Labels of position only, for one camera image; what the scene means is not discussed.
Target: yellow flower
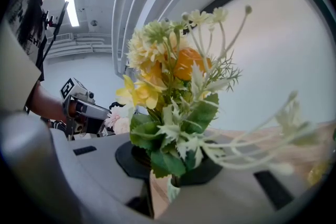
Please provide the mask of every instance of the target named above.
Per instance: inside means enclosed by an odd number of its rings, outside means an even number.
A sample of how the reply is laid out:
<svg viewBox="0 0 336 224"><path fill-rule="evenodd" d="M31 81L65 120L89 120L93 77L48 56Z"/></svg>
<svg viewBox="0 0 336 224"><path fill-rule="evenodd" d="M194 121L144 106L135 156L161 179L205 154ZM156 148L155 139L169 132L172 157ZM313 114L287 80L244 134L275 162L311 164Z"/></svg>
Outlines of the yellow flower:
<svg viewBox="0 0 336 224"><path fill-rule="evenodd" d="M146 106L149 109L155 109L161 91L144 81L138 81L135 84L139 85L136 89L139 104Z"/></svg>
<svg viewBox="0 0 336 224"><path fill-rule="evenodd" d="M126 76L126 75L123 75L125 81L125 88L122 88L122 89L118 89L116 91L116 95L119 96L117 98L117 101L120 103L120 104L132 104L133 106L136 106L138 101L139 101L139 98L137 96L137 93L136 93L136 90L135 90L135 87L134 87L134 83L133 81L131 80L130 77Z"/></svg>
<svg viewBox="0 0 336 224"><path fill-rule="evenodd" d="M158 61L155 62L153 67L147 67L141 70L141 77L150 85L155 87L159 92L167 89L162 81L162 68Z"/></svg>

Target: artificial flower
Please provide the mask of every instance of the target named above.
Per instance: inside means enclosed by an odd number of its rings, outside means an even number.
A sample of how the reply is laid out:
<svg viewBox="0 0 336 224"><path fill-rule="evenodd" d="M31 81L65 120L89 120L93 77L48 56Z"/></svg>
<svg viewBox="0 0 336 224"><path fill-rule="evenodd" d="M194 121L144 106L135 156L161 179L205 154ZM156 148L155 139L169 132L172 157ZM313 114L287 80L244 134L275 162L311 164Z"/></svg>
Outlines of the artificial flower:
<svg viewBox="0 0 336 224"><path fill-rule="evenodd" d="M120 118L116 121L114 125L115 134L124 134L130 132L130 120L129 118Z"/></svg>
<svg viewBox="0 0 336 224"><path fill-rule="evenodd" d="M104 123L106 127L113 128L117 120L128 116L128 107L114 106L111 108L110 112L111 113L107 115L108 118L105 119Z"/></svg>
<svg viewBox="0 0 336 224"><path fill-rule="evenodd" d="M129 76L123 75L124 77L124 83L125 83L125 88L118 89L116 91L116 95L119 96L117 98L117 101L120 104L131 104L133 106L136 106L138 103L138 96L136 95L134 83L132 79Z"/></svg>
<svg viewBox="0 0 336 224"><path fill-rule="evenodd" d="M292 143L294 145L311 145L316 143L316 136L311 124L307 122L302 123L300 116L299 102L294 100L289 105L288 111L283 109L276 116L275 119L280 124L283 137L290 137L300 133L311 133L304 137L298 137Z"/></svg>
<svg viewBox="0 0 336 224"><path fill-rule="evenodd" d="M158 61L152 67L142 69L141 77L159 92L167 89L167 86L162 81L162 68Z"/></svg>
<svg viewBox="0 0 336 224"><path fill-rule="evenodd" d="M136 94L139 98L139 105L146 106L149 109L154 109L158 103L160 89L155 88L144 81L136 82L139 87L136 89Z"/></svg>
<svg viewBox="0 0 336 224"><path fill-rule="evenodd" d="M194 62L199 66L200 71L204 74L205 67L201 55L192 48L184 48L180 50L177 63L174 68L174 76L182 80L191 80L192 66ZM207 58L208 67L211 68L210 58Z"/></svg>
<svg viewBox="0 0 336 224"><path fill-rule="evenodd" d="M169 40L170 40L170 44L172 45L172 49L174 51L177 50L177 37L176 34L174 32L171 32L169 34ZM180 35L180 45L179 45L179 49L184 49L184 48L188 48L189 47L189 43L186 39L186 37L182 34Z"/></svg>
<svg viewBox="0 0 336 224"><path fill-rule="evenodd" d="M191 12L188 18L192 21L191 26L196 26L202 23L206 23L209 19L209 14L207 12L200 13L197 9Z"/></svg>
<svg viewBox="0 0 336 224"><path fill-rule="evenodd" d="M225 21L228 11L222 7L215 8L211 16L211 21L213 23L219 23Z"/></svg>
<svg viewBox="0 0 336 224"><path fill-rule="evenodd" d="M170 24L165 20L162 20L160 22L155 20L143 27L144 34L151 42L162 43L163 37L168 35L170 31Z"/></svg>
<svg viewBox="0 0 336 224"><path fill-rule="evenodd" d="M166 50L163 44L151 43L142 31L136 30L129 41L129 67L143 69L156 61L163 61Z"/></svg>

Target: graphic t-shirt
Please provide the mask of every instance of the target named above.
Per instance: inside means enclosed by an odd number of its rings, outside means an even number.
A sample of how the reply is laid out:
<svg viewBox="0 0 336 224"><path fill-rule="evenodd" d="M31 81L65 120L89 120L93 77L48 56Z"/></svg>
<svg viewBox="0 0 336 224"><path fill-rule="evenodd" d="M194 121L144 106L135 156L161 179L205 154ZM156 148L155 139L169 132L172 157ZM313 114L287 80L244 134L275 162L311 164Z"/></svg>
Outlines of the graphic t-shirt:
<svg viewBox="0 0 336 224"><path fill-rule="evenodd" d="M42 0L10 0L6 17L19 44L37 66L43 58L45 29ZM44 80L43 66L40 81Z"/></svg>

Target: ceiling light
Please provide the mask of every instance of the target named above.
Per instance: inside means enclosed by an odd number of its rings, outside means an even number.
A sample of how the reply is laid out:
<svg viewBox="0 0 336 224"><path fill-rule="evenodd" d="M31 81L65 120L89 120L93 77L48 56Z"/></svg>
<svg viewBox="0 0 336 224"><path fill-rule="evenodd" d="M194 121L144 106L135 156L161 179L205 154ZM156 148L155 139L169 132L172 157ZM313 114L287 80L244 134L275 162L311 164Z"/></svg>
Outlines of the ceiling light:
<svg viewBox="0 0 336 224"><path fill-rule="evenodd" d="M79 26L75 1L74 0L65 0L65 1L69 2L67 11L68 11L68 15L69 15L69 19L70 19L72 27Z"/></svg>

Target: white flower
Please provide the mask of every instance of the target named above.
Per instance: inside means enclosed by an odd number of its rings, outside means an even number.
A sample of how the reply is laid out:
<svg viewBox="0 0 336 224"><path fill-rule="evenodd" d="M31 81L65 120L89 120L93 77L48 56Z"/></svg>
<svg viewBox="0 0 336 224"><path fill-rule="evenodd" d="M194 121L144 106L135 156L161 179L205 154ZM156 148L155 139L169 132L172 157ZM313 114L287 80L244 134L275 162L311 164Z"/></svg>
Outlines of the white flower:
<svg viewBox="0 0 336 224"><path fill-rule="evenodd" d="M114 133L115 134L124 134L130 132L130 120L129 118L120 118L114 124Z"/></svg>
<svg viewBox="0 0 336 224"><path fill-rule="evenodd" d="M219 23L225 21L228 11L222 7L215 8L213 15L211 16L211 21L213 23Z"/></svg>
<svg viewBox="0 0 336 224"><path fill-rule="evenodd" d="M207 12L200 13L199 10L194 10L189 15L189 20L191 20L193 23L192 26L196 26L202 23L205 23L209 18L209 14Z"/></svg>
<svg viewBox="0 0 336 224"><path fill-rule="evenodd" d="M114 125L116 124L116 121L120 118L125 118L128 116L128 107L123 106L122 108L119 106L115 106L111 108L111 113L109 113L107 116L108 118L104 121L105 126L108 128L114 128Z"/></svg>
<svg viewBox="0 0 336 224"><path fill-rule="evenodd" d="M292 142L294 145L312 145L317 142L314 126L309 122L302 122L300 116L300 104L293 101L286 109L281 110L275 119L280 124L284 138L296 136Z"/></svg>

